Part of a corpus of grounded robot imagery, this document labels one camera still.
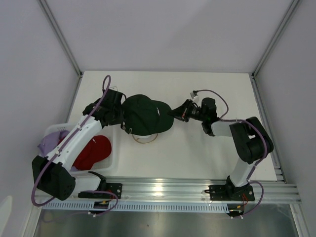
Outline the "dark green baseball cap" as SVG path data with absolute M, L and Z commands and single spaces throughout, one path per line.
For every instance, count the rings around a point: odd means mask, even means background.
M 168 131 L 174 118 L 168 113 L 170 106 L 162 101 L 150 99 L 143 94 L 128 97 L 122 104 L 121 129 L 128 134 L 149 136 Z

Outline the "white baseball cap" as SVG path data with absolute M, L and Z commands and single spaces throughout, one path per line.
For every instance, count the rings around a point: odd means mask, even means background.
M 145 136 L 140 136 L 140 135 L 134 135 L 134 137 L 137 140 L 146 140 L 146 139 L 152 139 L 155 137 L 155 134 L 151 134 L 151 135 L 145 135 Z

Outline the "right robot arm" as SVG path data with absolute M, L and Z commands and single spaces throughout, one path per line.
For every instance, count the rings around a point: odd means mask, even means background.
M 223 185 L 210 185 L 205 193 L 212 201 L 254 201 L 252 176 L 259 161 L 271 153 L 274 145 L 257 117 L 246 120 L 223 120 L 217 115 L 216 102 L 206 97 L 201 105 L 187 99 L 181 106 L 168 113 L 177 120 L 201 122 L 205 134 L 232 138 L 238 155 L 237 164 Z

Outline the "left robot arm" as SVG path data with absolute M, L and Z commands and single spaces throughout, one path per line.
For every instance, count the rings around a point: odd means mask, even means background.
M 78 123 L 59 145 L 47 155 L 33 159 L 32 201 L 35 201 L 36 190 L 59 200 L 66 200 L 73 194 L 84 197 L 91 193 L 96 198 L 106 194 L 105 177 L 94 171 L 73 176 L 71 168 L 84 147 L 97 133 L 106 126 L 122 123 L 121 99 L 124 96 L 119 91 L 105 89 L 101 98 L 86 106 Z

